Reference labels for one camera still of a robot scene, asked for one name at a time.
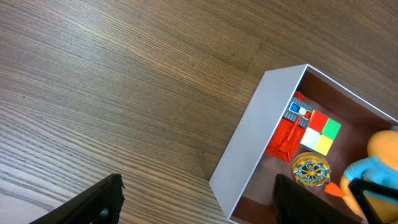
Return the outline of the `multicolour puzzle cube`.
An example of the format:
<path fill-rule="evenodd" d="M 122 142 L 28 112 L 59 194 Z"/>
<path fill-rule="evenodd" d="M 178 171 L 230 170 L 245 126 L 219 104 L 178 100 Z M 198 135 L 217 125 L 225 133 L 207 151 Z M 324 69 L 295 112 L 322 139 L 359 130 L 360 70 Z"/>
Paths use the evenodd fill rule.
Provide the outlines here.
<path fill-rule="evenodd" d="M 341 124 L 314 110 L 300 144 L 326 156 L 338 135 Z"/>

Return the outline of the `orange duck toy blue hat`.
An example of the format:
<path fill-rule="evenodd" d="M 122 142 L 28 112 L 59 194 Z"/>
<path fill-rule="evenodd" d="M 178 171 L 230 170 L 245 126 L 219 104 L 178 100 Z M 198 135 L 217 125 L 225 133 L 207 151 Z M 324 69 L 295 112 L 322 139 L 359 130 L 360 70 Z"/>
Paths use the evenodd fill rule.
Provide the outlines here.
<path fill-rule="evenodd" d="M 357 216 L 365 214 L 354 198 L 349 184 L 362 179 L 375 184 L 397 189 L 397 126 L 372 135 L 368 141 L 368 156 L 349 165 L 337 185 L 326 184 L 325 192 L 340 197 Z"/>

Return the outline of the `yellow round wheel toy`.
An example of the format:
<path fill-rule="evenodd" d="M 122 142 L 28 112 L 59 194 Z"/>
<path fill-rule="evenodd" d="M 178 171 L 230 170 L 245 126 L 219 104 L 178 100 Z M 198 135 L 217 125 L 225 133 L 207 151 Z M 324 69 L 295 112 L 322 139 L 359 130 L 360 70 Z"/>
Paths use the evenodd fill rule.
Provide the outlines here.
<path fill-rule="evenodd" d="M 322 188 L 330 182 L 331 169 L 325 157 L 316 152 L 303 152 L 292 162 L 295 181 L 306 187 Z"/>

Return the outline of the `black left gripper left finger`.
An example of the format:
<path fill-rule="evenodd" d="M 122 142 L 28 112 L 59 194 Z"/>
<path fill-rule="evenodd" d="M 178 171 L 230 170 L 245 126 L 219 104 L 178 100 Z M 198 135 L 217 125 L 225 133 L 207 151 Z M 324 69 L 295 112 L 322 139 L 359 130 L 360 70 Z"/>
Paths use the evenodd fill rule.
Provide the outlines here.
<path fill-rule="evenodd" d="M 123 188 L 121 174 L 111 174 L 31 224 L 118 224 Z"/>

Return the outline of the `red toy fire truck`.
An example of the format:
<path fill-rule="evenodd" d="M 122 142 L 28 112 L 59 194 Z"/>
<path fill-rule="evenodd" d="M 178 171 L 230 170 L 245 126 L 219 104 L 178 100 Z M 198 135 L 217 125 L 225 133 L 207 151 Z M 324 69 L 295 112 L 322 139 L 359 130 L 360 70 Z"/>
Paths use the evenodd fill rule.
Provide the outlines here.
<path fill-rule="evenodd" d="M 291 162 L 308 127 L 313 108 L 299 91 L 295 91 L 266 147 L 266 152 Z"/>

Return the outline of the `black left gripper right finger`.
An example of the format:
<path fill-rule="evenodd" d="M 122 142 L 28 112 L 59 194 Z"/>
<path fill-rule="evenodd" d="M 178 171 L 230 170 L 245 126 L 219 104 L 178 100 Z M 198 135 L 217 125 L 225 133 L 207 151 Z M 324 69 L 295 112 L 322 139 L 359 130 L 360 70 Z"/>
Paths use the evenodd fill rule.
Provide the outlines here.
<path fill-rule="evenodd" d="M 358 224 L 284 174 L 276 175 L 272 196 L 278 224 Z"/>

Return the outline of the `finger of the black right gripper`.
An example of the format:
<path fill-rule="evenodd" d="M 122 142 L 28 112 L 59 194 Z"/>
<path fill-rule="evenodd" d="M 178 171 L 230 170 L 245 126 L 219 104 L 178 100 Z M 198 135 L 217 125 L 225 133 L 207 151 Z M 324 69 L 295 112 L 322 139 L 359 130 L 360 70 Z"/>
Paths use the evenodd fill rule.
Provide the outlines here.
<path fill-rule="evenodd" d="M 383 185 L 378 185 L 374 182 L 368 182 L 363 179 L 353 179 L 349 184 L 349 189 L 354 195 L 359 207 L 364 213 L 366 219 L 371 224 L 382 224 L 382 220 L 372 207 L 369 200 L 366 198 L 364 192 L 372 192 L 385 197 L 397 199 L 397 190 Z"/>

